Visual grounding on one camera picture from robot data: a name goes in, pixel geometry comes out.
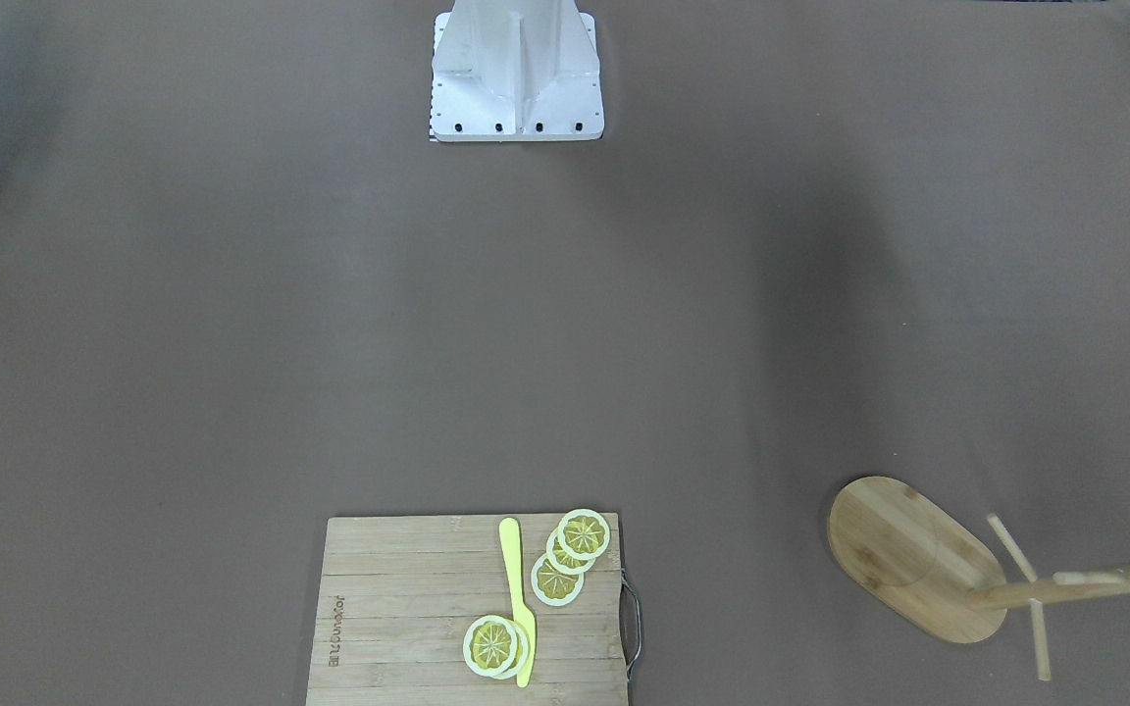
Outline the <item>wooden cup storage rack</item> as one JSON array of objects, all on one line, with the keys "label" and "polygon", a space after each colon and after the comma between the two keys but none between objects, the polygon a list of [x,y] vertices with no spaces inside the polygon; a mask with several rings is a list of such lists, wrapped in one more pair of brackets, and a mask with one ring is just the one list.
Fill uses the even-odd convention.
[{"label": "wooden cup storage rack", "polygon": [[1031,615],[1040,681],[1053,677],[1046,608],[1130,598],[1130,563],[1042,578],[1002,520],[986,518],[1022,572],[1010,582],[996,554],[901,479],[862,477],[835,493],[825,520],[831,557],[851,579],[918,629],[954,644],[991,638],[1005,617]]}]

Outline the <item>lemon slice top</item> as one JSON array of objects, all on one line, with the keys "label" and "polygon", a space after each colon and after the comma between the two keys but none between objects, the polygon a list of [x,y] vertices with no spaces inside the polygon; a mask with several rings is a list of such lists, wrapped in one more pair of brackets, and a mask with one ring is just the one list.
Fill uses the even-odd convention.
[{"label": "lemon slice top", "polygon": [[562,551],[571,559],[593,560],[608,550],[612,531],[599,511],[580,508],[560,518],[556,535]]}]

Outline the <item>yellow plastic knife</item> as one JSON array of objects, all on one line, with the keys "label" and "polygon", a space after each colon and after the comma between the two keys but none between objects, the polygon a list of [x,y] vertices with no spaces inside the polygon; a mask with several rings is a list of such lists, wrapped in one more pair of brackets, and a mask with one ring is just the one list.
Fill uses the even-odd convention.
[{"label": "yellow plastic knife", "polygon": [[514,622],[525,631],[528,646],[525,646],[525,663],[516,674],[519,688],[525,688],[530,683],[533,674],[534,659],[537,659],[537,617],[531,612],[525,603],[525,570],[522,566],[522,537],[519,518],[502,518],[498,524],[499,550],[503,567],[505,567],[508,584],[508,594],[512,617]]}]

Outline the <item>lemon slice middle overlapped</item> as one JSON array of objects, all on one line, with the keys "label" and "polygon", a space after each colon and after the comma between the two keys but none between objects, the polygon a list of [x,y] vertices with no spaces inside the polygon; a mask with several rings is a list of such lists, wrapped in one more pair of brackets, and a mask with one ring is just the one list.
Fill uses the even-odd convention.
[{"label": "lemon slice middle overlapped", "polygon": [[579,576],[586,570],[591,570],[596,558],[579,559],[565,551],[565,546],[560,544],[559,531],[554,530],[546,542],[546,563],[553,570],[566,574],[566,576]]}]

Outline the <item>lemon slice lower of trio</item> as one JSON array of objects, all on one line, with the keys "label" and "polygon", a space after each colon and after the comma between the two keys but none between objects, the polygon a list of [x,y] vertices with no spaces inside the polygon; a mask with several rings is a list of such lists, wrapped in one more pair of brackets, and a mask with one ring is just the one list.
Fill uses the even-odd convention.
[{"label": "lemon slice lower of trio", "polygon": [[545,605],[560,607],[573,603],[585,585],[585,573],[568,574],[560,572],[548,559],[539,555],[531,568],[531,590]]}]

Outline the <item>bamboo cutting board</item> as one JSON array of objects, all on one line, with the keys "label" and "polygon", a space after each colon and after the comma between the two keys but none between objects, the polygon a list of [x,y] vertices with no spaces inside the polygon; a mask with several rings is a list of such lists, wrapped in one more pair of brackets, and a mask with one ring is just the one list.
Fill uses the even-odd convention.
[{"label": "bamboo cutting board", "polygon": [[[570,511],[459,517],[331,518],[308,670],[308,705],[627,705],[631,671],[623,604],[631,585],[619,518],[608,550],[568,605],[545,605],[531,568]],[[525,603],[537,617],[537,659],[525,688],[480,678],[462,644],[477,618],[512,617],[499,550],[502,518],[519,520]]]}]

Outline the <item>lemon slice under knife slice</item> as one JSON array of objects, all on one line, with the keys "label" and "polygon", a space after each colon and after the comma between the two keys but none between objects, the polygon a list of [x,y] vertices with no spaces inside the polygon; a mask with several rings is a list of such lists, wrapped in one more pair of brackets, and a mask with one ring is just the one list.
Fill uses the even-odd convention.
[{"label": "lemon slice under knife slice", "polygon": [[492,679],[499,681],[516,678],[516,676],[520,674],[520,671],[524,669],[525,663],[528,663],[531,656],[531,638],[528,635],[528,631],[525,631],[524,627],[515,621],[508,622],[508,626],[511,627],[510,635],[512,637],[512,647],[515,648],[515,652],[514,659],[512,659],[506,670],[498,672],[498,674],[490,676]]}]

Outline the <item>lemon slice on knife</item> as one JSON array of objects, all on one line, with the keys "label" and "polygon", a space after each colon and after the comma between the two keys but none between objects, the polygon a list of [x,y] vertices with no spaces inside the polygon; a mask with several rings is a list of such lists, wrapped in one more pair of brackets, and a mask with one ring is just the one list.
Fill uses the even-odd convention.
[{"label": "lemon slice on knife", "polygon": [[508,622],[512,621],[505,617],[487,615],[468,626],[462,656],[473,674],[490,678],[507,669],[515,652]]}]

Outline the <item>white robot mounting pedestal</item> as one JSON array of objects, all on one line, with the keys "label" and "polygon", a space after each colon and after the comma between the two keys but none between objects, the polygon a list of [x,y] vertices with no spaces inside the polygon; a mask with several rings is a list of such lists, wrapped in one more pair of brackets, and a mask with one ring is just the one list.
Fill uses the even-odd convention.
[{"label": "white robot mounting pedestal", "polygon": [[432,40],[431,140],[605,134],[596,18],[574,1],[457,1],[435,17]]}]

